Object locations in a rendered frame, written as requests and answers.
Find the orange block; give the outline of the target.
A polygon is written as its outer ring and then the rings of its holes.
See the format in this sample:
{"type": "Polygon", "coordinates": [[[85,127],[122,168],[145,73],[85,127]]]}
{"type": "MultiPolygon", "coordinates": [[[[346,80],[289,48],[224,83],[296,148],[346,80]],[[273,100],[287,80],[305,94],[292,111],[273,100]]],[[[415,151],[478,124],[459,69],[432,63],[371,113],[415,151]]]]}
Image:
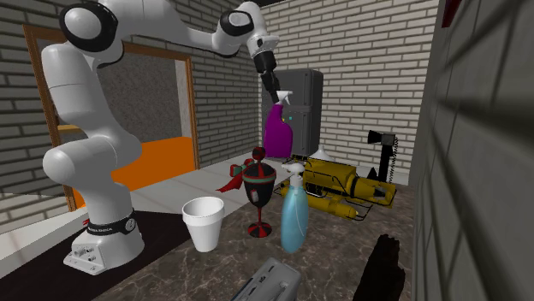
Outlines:
{"type": "Polygon", "coordinates": [[[136,161],[110,173],[131,192],[198,168],[198,146],[189,137],[145,142],[141,147],[136,161]]]}

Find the white funnel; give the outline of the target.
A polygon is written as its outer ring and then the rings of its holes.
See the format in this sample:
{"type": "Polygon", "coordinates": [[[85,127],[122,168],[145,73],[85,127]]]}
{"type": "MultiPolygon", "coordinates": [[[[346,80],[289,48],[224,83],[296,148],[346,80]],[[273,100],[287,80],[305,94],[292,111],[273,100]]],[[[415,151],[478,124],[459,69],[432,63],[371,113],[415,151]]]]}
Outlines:
{"type": "Polygon", "coordinates": [[[310,158],[333,162],[335,159],[328,155],[324,149],[324,145],[319,145],[317,151],[310,155],[310,158]]]}

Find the grey refrigerator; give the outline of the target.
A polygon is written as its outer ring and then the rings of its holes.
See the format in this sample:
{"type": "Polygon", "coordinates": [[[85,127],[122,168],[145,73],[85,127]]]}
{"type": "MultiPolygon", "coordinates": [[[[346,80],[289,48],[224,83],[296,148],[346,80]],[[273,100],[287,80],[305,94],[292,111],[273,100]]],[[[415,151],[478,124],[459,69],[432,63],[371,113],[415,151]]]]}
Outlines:
{"type": "Polygon", "coordinates": [[[262,134],[267,116],[278,101],[277,91],[291,91],[283,102],[282,120],[293,131],[291,155],[309,156],[317,151],[320,135],[323,74],[310,68],[274,71],[277,82],[262,88],[262,134]]]}

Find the grey toaster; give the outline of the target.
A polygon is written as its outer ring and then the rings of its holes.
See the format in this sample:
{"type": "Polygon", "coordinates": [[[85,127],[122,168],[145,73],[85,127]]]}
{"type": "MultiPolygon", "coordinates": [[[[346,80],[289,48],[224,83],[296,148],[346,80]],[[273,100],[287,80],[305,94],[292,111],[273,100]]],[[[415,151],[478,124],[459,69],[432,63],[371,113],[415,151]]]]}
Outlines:
{"type": "Polygon", "coordinates": [[[296,301],[300,282],[299,271],[270,257],[230,301],[296,301]]]}

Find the white foam cup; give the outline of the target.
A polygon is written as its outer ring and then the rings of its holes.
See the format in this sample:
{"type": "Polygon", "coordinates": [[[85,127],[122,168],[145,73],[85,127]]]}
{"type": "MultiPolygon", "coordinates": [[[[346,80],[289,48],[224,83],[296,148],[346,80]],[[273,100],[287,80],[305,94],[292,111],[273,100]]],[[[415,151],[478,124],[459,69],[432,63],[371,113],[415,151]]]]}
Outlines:
{"type": "Polygon", "coordinates": [[[182,206],[182,218],[197,251],[217,247],[224,214],[224,202],[216,197],[195,198],[182,206]]]}

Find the black red lidded goblet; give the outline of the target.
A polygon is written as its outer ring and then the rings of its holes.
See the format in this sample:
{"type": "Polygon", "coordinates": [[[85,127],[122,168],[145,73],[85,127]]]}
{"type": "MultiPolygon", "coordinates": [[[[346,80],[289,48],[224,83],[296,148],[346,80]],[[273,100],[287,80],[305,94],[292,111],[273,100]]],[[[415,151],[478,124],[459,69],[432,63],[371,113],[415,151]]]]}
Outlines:
{"type": "Polygon", "coordinates": [[[246,195],[251,204],[258,209],[258,221],[248,227],[248,233],[254,238],[264,238],[271,234],[271,225],[262,221],[262,208],[270,201],[276,180],[276,170],[262,162],[265,148],[255,147],[252,151],[255,162],[243,171],[246,195]]]}

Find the light blue spray bottle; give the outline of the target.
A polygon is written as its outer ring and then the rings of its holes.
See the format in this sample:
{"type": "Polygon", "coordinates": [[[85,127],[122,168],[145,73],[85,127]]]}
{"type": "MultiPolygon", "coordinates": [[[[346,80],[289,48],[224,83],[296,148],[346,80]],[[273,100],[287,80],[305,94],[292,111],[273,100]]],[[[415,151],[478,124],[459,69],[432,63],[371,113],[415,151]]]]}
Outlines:
{"type": "Polygon", "coordinates": [[[308,198],[301,175],[305,167],[299,162],[282,167],[292,175],[282,206],[281,244],[285,252],[295,253],[306,239],[308,226],[308,198]]]}

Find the red green ribbon bow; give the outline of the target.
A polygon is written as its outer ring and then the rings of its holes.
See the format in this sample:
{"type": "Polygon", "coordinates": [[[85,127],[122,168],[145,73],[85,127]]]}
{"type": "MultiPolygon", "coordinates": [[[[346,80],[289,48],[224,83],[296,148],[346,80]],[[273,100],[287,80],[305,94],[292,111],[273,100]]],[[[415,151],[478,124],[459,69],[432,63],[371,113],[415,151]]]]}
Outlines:
{"type": "Polygon", "coordinates": [[[243,171],[254,163],[254,159],[247,158],[241,165],[232,164],[229,170],[229,175],[232,177],[232,179],[228,182],[228,184],[219,188],[218,191],[227,192],[234,189],[239,190],[243,182],[243,171]]]}

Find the purple spray bottle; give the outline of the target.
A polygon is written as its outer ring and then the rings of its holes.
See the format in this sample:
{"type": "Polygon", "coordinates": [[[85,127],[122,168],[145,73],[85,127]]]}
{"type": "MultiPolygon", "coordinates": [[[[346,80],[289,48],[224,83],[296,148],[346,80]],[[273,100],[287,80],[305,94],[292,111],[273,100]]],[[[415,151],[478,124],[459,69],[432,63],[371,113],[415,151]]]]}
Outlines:
{"type": "Polygon", "coordinates": [[[289,103],[291,91],[277,91],[278,101],[273,104],[264,128],[264,148],[267,157],[289,157],[292,151],[293,131],[282,120],[283,102],[289,103]]]}

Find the dark brown figure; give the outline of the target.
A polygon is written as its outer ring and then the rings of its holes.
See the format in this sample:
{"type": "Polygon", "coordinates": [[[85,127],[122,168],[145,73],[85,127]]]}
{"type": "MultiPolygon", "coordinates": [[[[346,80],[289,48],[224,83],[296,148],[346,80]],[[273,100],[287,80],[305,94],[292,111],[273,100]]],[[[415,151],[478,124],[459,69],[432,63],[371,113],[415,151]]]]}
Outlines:
{"type": "Polygon", "coordinates": [[[400,241],[379,236],[352,301],[399,301],[406,272],[399,267],[400,241]]]}

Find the wooden door frame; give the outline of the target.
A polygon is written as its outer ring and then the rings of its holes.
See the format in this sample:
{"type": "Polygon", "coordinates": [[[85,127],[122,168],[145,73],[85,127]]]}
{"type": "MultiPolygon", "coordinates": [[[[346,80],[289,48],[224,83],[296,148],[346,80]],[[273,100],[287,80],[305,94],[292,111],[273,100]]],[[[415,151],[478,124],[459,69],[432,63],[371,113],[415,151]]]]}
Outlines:
{"type": "MultiPolygon", "coordinates": [[[[56,112],[45,82],[41,52],[65,42],[60,30],[23,25],[53,147],[85,139],[76,125],[56,112]]],[[[192,59],[173,50],[123,43],[123,58],[98,69],[110,110],[119,124],[142,143],[189,137],[198,146],[192,59]]]]}

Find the yellow underwater vehicle model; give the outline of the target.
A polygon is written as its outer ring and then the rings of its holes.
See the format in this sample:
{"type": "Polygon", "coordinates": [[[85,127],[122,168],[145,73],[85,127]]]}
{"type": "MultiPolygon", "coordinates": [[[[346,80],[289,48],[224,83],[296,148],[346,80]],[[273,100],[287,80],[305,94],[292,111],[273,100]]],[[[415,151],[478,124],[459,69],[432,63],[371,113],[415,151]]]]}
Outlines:
{"type": "Polygon", "coordinates": [[[357,208],[370,210],[373,205],[393,206],[396,188],[379,176],[373,168],[366,177],[357,174],[357,168],[339,162],[325,161],[306,156],[293,155],[287,163],[302,163],[301,174],[313,209],[353,221],[363,221],[365,214],[357,208]]]}

